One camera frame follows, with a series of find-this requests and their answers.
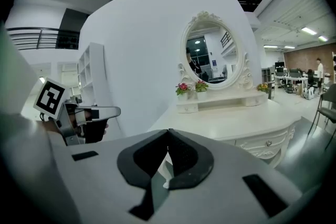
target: person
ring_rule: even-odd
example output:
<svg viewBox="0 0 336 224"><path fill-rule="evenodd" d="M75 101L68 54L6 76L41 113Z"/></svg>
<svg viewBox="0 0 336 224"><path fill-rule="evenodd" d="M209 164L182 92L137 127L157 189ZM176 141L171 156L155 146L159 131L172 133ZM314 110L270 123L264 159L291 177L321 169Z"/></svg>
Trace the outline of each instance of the person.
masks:
<svg viewBox="0 0 336 224"><path fill-rule="evenodd" d="M319 88L319 92L318 92L318 95L320 95L322 93L322 83L323 83L323 76L324 76L324 72L323 72L323 64L321 63L321 59L320 58L317 58L316 59L316 62L318 64L318 67L317 67L317 76L318 76L318 82L317 82L317 87Z"/></svg>
<svg viewBox="0 0 336 224"><path fill-rule="evenodd" d="M187 48L186 54L187 54L187 60L188 60L188 63L190 65L191 69L194 71L194 73L196 75L199 76L202 73L200 64L198 62L196 62L195 60L191 59L190 49L189 48Z"/></svg>

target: office desk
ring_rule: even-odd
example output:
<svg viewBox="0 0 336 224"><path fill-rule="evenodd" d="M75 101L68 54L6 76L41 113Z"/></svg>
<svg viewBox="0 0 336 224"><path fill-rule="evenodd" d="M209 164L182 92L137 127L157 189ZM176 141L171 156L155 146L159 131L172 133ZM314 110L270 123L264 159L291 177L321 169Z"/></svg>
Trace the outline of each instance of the office desk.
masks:
<svg viewBox="0 0 336 224"><path fill-rule="evenodd" d="M303 78L293 78L293 77L285 77L285 76L283 76L283 77L275 76L275 78L276 79L285 79L286 84L288 83L288 80L290 80L290 81L302 81L302 94L301 94L301 96L303 95L303 89L308 86L308 78L305 78L305 77L303 77Z"/></svg>

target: potted plant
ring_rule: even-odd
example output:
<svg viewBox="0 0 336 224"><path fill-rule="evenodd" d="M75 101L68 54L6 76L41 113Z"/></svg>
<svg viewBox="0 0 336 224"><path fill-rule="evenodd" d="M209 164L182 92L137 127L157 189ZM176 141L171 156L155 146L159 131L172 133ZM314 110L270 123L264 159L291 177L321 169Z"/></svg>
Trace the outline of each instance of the potted plant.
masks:
<svg viewBox="0 0 336 224"><path fill-rule="evenodd" d="M206 91L209 87L208 84L206 84L203 80L198 80L195 84L195 90L197 93L197 98L199 100L205 100L206 99Z"/></svg>
<svg viewBox="0 0 336 224"><path fill-rule="evenodd" d="M180 101L187 101L188 100L188 92L190 91L190 88L187 84L184 82L181 84L178 84L176 89L177 97Z"/></svg>
<svg viewBox="0 0 336 224"><path fill-rule="evenodd" d="M257 87L257 90L265 92L265 93L268 93L268 85L267 85L267 83L261 83L261 84L259 84L258 87Z"/></svg>

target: white curved wall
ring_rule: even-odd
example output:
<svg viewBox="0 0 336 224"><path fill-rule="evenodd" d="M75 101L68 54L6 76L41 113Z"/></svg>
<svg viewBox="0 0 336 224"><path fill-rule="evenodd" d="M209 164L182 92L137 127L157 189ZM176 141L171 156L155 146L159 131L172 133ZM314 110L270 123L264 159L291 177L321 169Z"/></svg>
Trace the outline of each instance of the white curved wall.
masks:
<svg viewBox="0 0 336 224"><path fill-rule="evenodd" d="M113 0L83 25L79 53L90 42L105 46L107 78L113 103L122 111L118 122L125 135L146 132L176 100L182 33L203 10L244 35L254 83L259 83L255 38L237 0Z"/></svg>

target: ornate mirror frame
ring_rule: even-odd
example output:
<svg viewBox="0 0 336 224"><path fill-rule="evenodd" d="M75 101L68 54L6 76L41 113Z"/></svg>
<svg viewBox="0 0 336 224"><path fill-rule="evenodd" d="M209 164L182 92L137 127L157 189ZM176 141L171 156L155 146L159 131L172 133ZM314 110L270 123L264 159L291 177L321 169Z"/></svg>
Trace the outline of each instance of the ornate mirror frame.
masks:
<svg viewBox="0 0 336 224"><path fill-rule="evenodd" d="M194 84L196 81L200 80L200 78L190 68L186 57L186 44L188 41L188 36L192 31L193 26L199 22L212 22L214 24L217 24L218 26L224 27L230 33L237 47L237 68L233 73L233 76L221 83L208 83L209 89L221 90L228 88L236 83L238 84L238 88L243 88L245 90L251 89L253 87L252 76L248 68L247 54L244 51L244 46L239 35L236 33L235 29L227 27L218 16L214 15L213 13L209 14L205 11L202 11L198 13L196 17L193 17L184 29L180 51L181 63L178 65L180 75L182 76L181 82Z"/></svg>

